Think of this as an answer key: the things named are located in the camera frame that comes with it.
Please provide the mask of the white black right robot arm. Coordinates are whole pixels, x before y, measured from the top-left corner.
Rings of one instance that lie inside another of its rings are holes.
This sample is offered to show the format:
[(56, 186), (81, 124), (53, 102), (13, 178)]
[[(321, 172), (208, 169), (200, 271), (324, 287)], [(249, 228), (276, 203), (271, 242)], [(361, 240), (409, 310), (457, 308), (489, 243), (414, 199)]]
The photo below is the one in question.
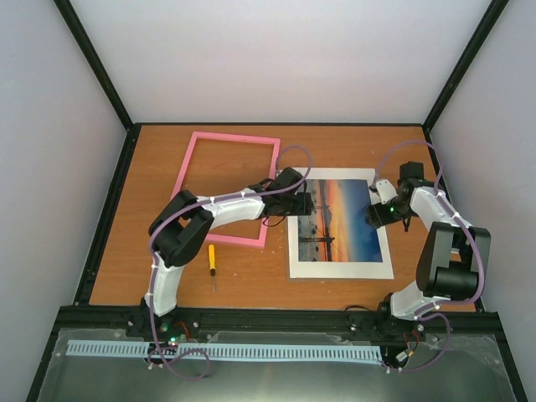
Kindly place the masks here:
[(474, 303), (484, 288), (490, 232), (462, 218), (439, 183), (425, 179), (421, 162), (401, 165), (396, 184), (374, 178), (369, 189), (379, 201), (368, 207), (367, 224), (408, 228), (418, 218), (427, 230), (415, 280), (379, 303), (378, 333), (394, 338), (443, 306)]

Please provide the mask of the pink picture frame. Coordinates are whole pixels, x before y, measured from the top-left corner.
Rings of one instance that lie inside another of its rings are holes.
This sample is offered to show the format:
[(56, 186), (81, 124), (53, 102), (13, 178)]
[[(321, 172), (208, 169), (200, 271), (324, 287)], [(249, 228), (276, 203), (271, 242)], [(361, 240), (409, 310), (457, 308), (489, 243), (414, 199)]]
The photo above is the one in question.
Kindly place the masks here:
[[(247, 136), (247, 135), (237, 135), (237, 134), (224, 134), (224, 133), (212, 133), (212, 132), (202, 132), (194, 131), (190, 137), (186, 152), (183, 157), (181, 167), (178, 172), (177, 180), (175, 182), (171, 198), (173, 198), (181, 189), (183, 181), (188, 170), (188, 165), (193, 155), (195, 145), (199, 139), (206, 139), (212, 141), (222, 141), (222, 142), (241, 142), (241, 143), (252, 143), (260, 145), (271, 145), (271, 164), (269, 171), (269, 178), (274, 178), (276, 176), (276, 160), (279, 157), (279, 152), (281, 149), (281, 140), (274, 137), (256, 137), (256, 136)], [(267, 228), (264, 225), (260, 226), (260, 233), (256, 239), (230, 236), (224, 234), (208, 234), (206, 240), (210, 243), (219, 243), (226, 245), (238, 245), (254, 248), (264, 248), (265, 240), (267, 236)]]

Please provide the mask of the sunset photo print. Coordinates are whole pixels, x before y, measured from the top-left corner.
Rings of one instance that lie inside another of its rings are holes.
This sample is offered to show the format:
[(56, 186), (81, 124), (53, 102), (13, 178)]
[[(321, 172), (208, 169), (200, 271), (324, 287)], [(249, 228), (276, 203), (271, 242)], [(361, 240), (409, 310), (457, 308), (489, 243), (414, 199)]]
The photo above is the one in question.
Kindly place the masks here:
[(377, 230), (366, 223), (369, 186), (361, 179), (307, 182), (314, 209), (297, 218), (298, 260), (381, 263)]

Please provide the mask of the yellow handled screwdriver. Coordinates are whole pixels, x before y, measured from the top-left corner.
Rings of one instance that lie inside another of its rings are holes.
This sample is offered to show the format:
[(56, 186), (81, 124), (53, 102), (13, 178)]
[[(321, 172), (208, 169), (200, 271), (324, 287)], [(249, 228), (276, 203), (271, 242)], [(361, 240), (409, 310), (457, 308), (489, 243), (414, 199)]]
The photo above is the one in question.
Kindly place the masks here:
[(212, 281), (212, 289), (213, 291), (216, 291), (216, 254), (215, 254), (214, 245), (209, 245), (208, 253), (209, 253), (209, 273), (210, 273), (210, 277)]

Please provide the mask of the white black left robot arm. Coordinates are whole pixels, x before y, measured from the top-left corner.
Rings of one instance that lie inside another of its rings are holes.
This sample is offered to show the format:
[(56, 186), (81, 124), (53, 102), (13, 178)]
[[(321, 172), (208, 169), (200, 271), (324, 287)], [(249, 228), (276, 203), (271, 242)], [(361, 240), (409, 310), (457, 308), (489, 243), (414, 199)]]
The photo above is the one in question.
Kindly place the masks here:
[(160, 338), (173, 330), (171, 311), (177, 306), (181, 275), (212, 229), (241, 221), (310, 215), (312, 196), (299, 190), (307, 187), (310, 171), (286, 167), (274, 179), (215, 197), (196, 197), (188, 190), (174, 196), (148, 230), (152, 274), (145, 295), (150, 310), (146, 329)]

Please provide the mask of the white photo mat board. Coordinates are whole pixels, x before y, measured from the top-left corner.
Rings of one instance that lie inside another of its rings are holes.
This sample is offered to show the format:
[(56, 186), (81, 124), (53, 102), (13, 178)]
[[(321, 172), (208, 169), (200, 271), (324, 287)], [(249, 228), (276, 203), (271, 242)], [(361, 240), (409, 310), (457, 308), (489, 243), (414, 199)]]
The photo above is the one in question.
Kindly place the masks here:
[[(335, 168), (314, 167), (307, 176), (307, 182), (313, 179), (361, 179), (369, 186), (375, 171), (372, 168)], [(378, 197), (369, 190), (371, 204), (379, 202)], [(337, 262), (303, 262), (298, 260), (297, 218), (287, 219), (288, 265), (289, 277), (292, 279), (394, 279), (393, 264), (389, 251), (388, 235), (385, 227), (376, 229), (379, 237), (383, 261), (381, 263), (337, 263)]]

